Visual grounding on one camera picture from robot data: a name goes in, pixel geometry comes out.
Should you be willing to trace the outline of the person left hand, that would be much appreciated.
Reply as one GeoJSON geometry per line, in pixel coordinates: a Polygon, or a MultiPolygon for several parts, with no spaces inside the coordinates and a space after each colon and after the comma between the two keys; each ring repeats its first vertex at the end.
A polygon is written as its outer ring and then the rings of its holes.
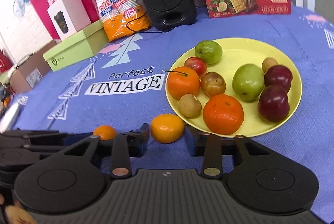
{"type": "Polygon", "coordinates": [[[3,195],[1,195],[1,223],[37,224],[34,218],[21,207],[7,205],[3,195]]]}

